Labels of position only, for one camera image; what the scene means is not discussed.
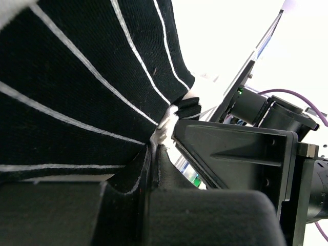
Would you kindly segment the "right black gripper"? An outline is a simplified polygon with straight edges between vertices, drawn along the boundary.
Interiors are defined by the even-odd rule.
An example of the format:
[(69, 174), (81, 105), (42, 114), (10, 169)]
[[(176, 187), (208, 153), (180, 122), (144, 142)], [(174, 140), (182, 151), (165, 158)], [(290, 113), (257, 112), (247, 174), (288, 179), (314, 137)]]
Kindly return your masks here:
[(318, 150), (317, 145), (297, 144), (291, 195), (280, 213), (287, 245), (303, 245), (306, 224), (327, 219), (327, 159)]

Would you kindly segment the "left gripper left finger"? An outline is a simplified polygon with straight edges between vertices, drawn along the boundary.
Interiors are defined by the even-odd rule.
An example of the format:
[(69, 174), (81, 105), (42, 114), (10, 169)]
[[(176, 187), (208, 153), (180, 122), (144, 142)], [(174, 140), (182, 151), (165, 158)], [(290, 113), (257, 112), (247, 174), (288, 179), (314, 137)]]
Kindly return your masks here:
[(150, 159), (103, 182), (1, 185), (1, 245), (140, 245)]

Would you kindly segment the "black white-striped sock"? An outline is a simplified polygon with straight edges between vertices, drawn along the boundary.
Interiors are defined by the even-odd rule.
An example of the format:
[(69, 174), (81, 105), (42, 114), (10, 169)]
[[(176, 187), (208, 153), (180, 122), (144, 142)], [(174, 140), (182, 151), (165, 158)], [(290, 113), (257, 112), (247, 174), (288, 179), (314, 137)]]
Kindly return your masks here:
[(171, 1), (1, 1), (1, 183), (147, 159), (194, 83)]

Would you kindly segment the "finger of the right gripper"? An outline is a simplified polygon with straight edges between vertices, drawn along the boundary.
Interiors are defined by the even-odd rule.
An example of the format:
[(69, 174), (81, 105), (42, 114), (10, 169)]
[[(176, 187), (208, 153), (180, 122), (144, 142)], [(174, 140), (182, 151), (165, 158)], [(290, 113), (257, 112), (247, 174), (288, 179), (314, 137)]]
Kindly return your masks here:
[(173, 138), (208, 188), (260, 191), (277, 212), (290, 199), (295, 132), (182, 119)]

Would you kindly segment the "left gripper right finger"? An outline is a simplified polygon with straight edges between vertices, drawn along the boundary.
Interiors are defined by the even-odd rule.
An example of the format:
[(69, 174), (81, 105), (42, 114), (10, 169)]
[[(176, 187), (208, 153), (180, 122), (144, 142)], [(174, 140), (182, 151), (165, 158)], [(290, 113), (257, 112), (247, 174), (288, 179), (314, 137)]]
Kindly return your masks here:
[(159, 146), (143, 225), (144, 245), (285, 245), (271, 201), (258, 191), (201, 190)]

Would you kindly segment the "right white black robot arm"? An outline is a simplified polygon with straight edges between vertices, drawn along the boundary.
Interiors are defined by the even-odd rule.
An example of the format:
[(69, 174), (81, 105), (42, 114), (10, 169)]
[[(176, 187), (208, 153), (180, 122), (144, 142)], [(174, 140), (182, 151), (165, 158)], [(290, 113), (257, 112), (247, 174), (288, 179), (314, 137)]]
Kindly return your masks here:
[(245, 87), (249, 62), (209, 121), (181, 119), (178, 150), (209, 189), (257, 190), (274, 205), (288, 245), (327, 218), (327, 159), (304, 143), (319, 125), (276, 96)]

